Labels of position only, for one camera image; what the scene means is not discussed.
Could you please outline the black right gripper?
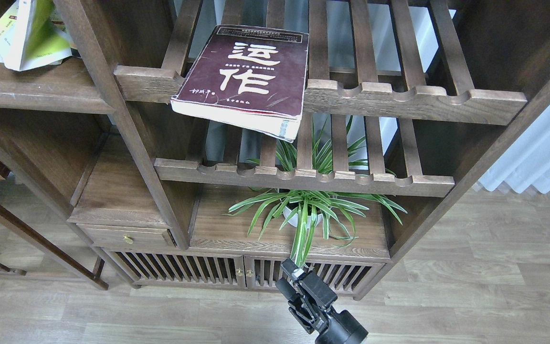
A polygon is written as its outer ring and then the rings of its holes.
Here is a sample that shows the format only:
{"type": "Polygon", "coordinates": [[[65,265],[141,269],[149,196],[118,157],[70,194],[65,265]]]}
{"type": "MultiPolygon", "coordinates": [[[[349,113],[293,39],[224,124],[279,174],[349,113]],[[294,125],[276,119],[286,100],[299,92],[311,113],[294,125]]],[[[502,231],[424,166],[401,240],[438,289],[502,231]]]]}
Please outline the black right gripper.
{"type": "Polygon", "coordinates": [[[277,289],[286,297],[289,311],[308,334],[318,332],[316,344],[362,344],[368,331],[349,311],[334,311],[338,299],[332,289],[315,272],[305,272],[291,259],[281,269],[292,281],[279,279],[277,289]],[[315,302],[306,298],[310,296],[315,302]]]}

